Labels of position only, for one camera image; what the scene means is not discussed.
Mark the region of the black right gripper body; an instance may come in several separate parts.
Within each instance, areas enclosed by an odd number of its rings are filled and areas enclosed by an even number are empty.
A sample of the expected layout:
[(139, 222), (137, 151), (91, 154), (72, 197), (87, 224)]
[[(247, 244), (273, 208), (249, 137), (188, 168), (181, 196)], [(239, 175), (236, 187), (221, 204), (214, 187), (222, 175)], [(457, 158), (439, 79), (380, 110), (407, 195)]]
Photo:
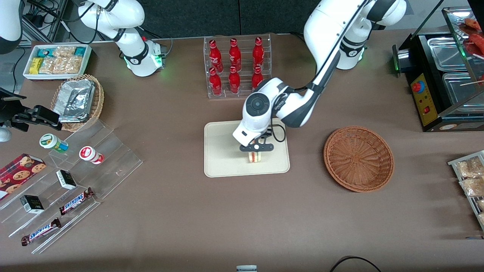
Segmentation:
[(33, 109), (22, 105), (21, 100), (25, 96), (16, 95), (10, 91), (0, 88), (0, 125), (11, 128), (12, 119), (30, 119), (32, 121)]

